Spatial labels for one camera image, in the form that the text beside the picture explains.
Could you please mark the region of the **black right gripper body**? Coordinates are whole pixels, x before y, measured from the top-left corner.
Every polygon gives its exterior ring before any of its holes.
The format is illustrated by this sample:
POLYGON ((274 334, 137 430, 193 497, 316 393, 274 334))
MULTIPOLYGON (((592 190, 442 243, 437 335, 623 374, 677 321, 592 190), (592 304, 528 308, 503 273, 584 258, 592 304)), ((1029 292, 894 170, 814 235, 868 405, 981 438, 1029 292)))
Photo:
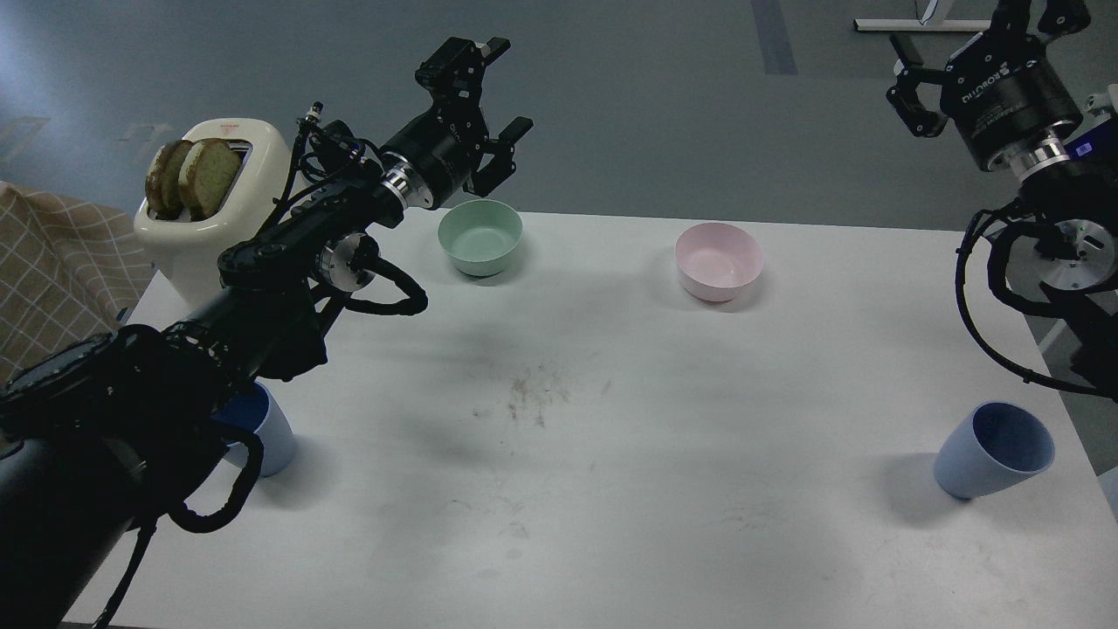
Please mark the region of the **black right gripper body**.
POLYGON ((1069 139, 1083 115, 1035 35, 978 34, 946 61, 940 109, 977 166, 1004 166, 1010 146, 1054 133, 1069 139))

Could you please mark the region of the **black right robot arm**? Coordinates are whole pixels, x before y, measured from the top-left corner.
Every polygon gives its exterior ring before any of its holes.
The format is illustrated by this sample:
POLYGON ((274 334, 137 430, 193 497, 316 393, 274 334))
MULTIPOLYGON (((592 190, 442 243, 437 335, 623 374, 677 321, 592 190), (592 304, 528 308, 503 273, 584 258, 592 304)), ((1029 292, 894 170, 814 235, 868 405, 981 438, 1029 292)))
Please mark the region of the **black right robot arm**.
POLYGON ((1083 115, 1046 60, 1046 46, 1084 31, 1091 16, 1082 1, 1049 1, 1038 25, 1030 20, 1027 1, 999 1, 991 23, 940 69, 907 34, 893 34, 897 79, 887 102, 917 139, 953 123, 982 171, 1010 169, 1018 179, 1008 204, 973 216, 956 251, 956 307, 972 339, 1027 383, 1115 399, 1115 315, 1095 302, 1115 290, 1115 159, 1065 146, 1083 115), (988 230, 991 294, 1027 317, 1065 323, 1080 344, 1070 359, 1078 382, 1042 377, 983 339, 965 283, 988 230))

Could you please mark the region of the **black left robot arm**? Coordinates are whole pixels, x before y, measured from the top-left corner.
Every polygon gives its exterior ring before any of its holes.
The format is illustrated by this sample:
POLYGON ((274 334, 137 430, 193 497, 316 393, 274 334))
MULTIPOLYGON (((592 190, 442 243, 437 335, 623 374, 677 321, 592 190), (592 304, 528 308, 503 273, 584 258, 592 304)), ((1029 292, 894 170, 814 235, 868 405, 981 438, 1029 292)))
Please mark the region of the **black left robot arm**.
POLYGON ((64 347, 3 387, 3 626, 56 628, 129 530, 135 549, 95 621, 108 626, 168 517, 206 534, 233 522, 265 448, 212 414, 257 378, 291 381, 326 361, 338 315, 416 315, 424 289, 367 234, 464 190, 486 197, 515 171, 532 121, 492 135, 480 108, 505 38, 451 38, 417 68, 432 107, 377 147, 322 104, 299 120, 283 190, 252 238, 217 259, 220 290, 167 328, 127 325, 64 347))

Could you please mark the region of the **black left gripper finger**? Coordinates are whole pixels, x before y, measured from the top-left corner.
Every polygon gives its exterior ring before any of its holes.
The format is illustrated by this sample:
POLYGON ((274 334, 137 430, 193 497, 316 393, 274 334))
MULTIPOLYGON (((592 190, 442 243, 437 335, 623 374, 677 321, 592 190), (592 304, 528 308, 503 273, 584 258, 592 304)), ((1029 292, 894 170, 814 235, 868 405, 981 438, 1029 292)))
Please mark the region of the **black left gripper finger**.
POLYGON ((479 44, 452 37, 415 72, 415 80, 432 96, 432 114, 480 113, 480 96, 487 67, 511 48, 506 38, 479 44))
POLYGON ((479 166, 472 168, 463 190, 467 194, 487 197, 517 171, 514 160, 517 143, 536 126, 536 121, 517 116, 499 132, 495 139, 486 139, 479 147, 479 166))

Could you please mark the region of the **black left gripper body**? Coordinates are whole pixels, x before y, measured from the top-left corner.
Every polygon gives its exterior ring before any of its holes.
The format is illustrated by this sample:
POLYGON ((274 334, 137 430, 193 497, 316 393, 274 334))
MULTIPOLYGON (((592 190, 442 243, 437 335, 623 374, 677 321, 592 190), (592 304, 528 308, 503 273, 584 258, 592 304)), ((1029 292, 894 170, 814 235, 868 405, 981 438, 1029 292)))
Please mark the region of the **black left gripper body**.
POLYGON ((432 95, 432 107, 404 125, 381 147, 388 187, 404 207, 435 210, 456 191, 487 197, 480 174, 486 154, 486 120, 480 87, 453 87, 432 95))

